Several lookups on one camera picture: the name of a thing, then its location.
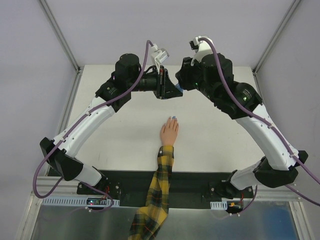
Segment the blue nail polish bottle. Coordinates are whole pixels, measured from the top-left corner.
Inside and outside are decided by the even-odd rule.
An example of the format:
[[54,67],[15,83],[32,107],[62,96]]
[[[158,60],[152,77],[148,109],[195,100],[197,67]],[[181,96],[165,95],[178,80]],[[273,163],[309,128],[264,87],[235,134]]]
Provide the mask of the blue nail polish bottle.
[[175,87],[176,87],[181,93],[184,91],[178,83],[175,85]]

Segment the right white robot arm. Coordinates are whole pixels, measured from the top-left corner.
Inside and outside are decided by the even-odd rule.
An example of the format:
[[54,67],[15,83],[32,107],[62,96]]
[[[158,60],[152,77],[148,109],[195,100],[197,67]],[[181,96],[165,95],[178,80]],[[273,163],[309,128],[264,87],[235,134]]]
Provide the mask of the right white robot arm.
[[234,170],[227,180],[217,184],[215,192],[222,198],[233,199],[253,185],[277,188],[292,184],[308,154],[292,147],[272,122],[262,98],[246,82],[234,80],[233,63],[218,54],[201,60],[185,57],[175,74],[183,90],[198,90],[221,112],[241,125],[264,153],[257,163]]

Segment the mannequin hand with nails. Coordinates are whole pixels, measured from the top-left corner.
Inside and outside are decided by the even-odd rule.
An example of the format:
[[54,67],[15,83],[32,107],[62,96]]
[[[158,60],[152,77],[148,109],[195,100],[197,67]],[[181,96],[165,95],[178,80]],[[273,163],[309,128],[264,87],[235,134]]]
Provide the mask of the mannequin hand with nails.
[[163,146],[173,146],[177,140],[179,123],[175,116],[169,117],[160,130],[160,140]]

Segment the yellow plaid sleeve forearm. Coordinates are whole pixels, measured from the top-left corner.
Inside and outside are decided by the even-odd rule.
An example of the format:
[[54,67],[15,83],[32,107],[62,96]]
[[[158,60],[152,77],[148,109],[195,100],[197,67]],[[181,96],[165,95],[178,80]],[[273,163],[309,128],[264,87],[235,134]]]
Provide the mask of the yellow plaid sleeve forearm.
[[145,206],[135,212],[129,240],[153,240],[169,215],[169,193],[174,165],[174,147],[161,146],[157,155],[157,170],[147,191]]

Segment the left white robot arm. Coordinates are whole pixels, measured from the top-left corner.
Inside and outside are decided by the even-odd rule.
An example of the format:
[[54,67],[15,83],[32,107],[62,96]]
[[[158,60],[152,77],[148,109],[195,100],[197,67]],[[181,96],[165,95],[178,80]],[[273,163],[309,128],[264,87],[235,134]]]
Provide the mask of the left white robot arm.
[[155,51],[151,54],[153,65],[143,70],[137,55],[123,54],[115,63],[110,78],[95,92],[86,110],[59,135],[40,141],[47,163],[63,180],[87,183],[89,190],[96,195],[105,191],[104,176],[93,166],[79,161],[76,158],[78,151],[103,122],[131,99],[129,89],[134,92],[151,91],[161,100],[183,95],[171,82],[168,70],[163,66],[168,57],[164,49]]

